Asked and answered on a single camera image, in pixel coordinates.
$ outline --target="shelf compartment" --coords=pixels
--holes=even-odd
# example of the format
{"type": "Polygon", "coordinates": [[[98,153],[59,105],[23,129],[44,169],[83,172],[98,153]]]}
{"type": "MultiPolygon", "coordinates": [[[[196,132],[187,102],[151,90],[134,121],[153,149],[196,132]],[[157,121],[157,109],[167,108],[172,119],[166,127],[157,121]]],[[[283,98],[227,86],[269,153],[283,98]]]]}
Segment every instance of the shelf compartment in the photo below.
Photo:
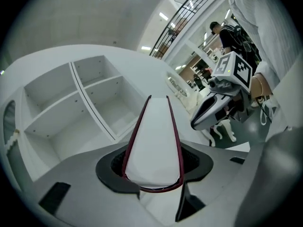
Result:
{"type": "Polygon", "coordinates": [[[105,56],[75,61],[74,66],[84,87],[120,75],[105,56]]]}
{"type": "Polygon", "coordinates": [[[122,76],[104,80],[85,90],[95,110],[117,137],[135,125],[144,100],[122,76]]]}
{"type": "Polygon", "coordinates": [[[76,91],[69,64],[59,66],[25,86],[28,107],[42,112],[61,98],[76,91]]]}
{"type": "Polygon", "coordinates": [[[25,139],[40,176],[70,156],[112,144],[79,93],[38,115],[26,128],[25,139]]]}

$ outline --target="white cabinet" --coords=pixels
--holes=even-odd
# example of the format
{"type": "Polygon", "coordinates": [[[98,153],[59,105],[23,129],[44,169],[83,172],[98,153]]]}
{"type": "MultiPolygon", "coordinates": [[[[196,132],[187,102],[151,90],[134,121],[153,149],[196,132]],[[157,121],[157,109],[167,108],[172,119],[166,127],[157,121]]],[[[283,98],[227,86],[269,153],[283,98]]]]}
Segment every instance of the white cabinet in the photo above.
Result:
{"type": "Polygon", "coordinates": [[[22,147],[24,159],[32,161],[32,179],[70,156],[128,139],[144,101],[105,56],[36,78],[21,99],[22,147]]]}

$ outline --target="person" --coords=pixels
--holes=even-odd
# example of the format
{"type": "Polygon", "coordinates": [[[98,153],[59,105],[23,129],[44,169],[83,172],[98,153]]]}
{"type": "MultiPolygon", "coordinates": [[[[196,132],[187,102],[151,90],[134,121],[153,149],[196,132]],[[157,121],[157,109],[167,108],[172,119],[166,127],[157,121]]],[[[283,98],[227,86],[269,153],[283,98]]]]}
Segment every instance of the person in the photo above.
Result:
{"type": "Polygon", "coordinates": [[[212,22],[210,24],[212,34],[220,36],[222,46],[224,48],[224,54],[231,51],[241,55],[243,59],[252,67],[253,73],[257,69],[257,63],[255,60],[255,51],[252,49],[252,45],[248,45],[248,49],[244,46],[243,42],[235,35],[235,27],[231,25],[220,25],[218,22],[212,22]]]}
{"type": "MultiPolygon", "coordinates": [[[[251,97],[271,96],[276,105],[267,141],[289,128],[289,120],[286,120],[289,109],[286,110],[284,106],[281,108],[273,91],[283,82],[294,64],[302,64],[302,41],[279,0],[229,0],[229,5],[239,24],[258,48],[261,57],[261,62],[251,78],[251,97]]],[[[292,85],[292,88],[300,90],[296,85],[292,85]]]]}
{"type": "Polygon", "coordinates": [[[195,81],[195,84],[197,85],[197,87],[199,88],[199,91],[201,91],[202,89],[205,88],[202,84],[201,78],[197,74],[194,75],[194,81],[195,81]]]}
{"type": "Polygon", "coordinates": [[[211,68],[205,68],[205,69],[202,70],[202,77],[205,78],[207,83],[208,83],[208,80],[210,78],[212,78],[212,72],[213,72],[213,70],[211,68]]]}

